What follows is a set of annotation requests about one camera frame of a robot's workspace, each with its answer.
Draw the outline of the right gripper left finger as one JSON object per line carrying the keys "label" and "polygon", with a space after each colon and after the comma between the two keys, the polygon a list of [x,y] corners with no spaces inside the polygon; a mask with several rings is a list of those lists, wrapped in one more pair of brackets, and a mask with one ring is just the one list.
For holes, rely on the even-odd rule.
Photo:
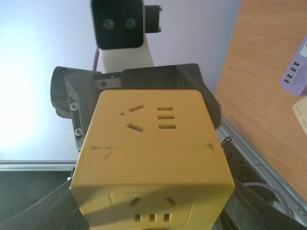
{"label": "right gripper left finger", "polygon": [[0,224],[2,230],[88,230],[70,193],[71,180]]}

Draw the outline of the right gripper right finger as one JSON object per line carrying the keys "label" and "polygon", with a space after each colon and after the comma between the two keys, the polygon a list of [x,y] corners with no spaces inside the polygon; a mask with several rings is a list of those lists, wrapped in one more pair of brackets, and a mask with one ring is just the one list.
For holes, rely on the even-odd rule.
{"label": "right gripper right finger", "polygon": [[238,180],[215,228],[217,230],[305,230],[306,227],[275,209]]}

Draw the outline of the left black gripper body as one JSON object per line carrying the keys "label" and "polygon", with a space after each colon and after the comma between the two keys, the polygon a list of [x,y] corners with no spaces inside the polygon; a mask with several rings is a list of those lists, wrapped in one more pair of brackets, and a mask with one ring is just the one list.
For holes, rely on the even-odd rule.
{"label": "left black gripper body", "polygon": [[76,148],[81,150],[99,94],[108,89],[198,90],[213,122],[219,128],[221,106],[204,84],[198,64],[126,69],[120,72],[56,67],[50,86],[52,106],[58,116],[72,120]]}

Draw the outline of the yellow cube socket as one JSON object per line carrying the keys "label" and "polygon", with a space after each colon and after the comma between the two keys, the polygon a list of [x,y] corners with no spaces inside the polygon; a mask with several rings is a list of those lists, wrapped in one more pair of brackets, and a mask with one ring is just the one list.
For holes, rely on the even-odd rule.
{"label": "yellow cube socket", "polygon": [[71,182],[92,230],[210,230],[235,184],[202,94],[100,93]]}

